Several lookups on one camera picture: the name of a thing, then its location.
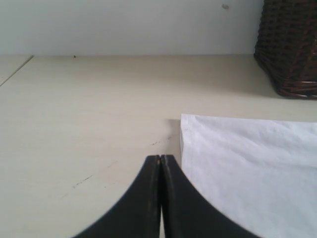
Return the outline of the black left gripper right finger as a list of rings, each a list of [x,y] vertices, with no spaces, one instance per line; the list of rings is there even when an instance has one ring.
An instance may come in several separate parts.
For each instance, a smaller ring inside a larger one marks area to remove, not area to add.
[[[162,155],[161,206],[167,238],[256,238],[219,212],[194,188],[174,156]]]

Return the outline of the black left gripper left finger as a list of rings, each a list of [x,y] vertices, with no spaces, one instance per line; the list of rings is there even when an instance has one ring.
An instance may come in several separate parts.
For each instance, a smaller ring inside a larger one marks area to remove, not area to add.
[[[125,194],[77,238],[158,238],[160,156],[148,156]]]

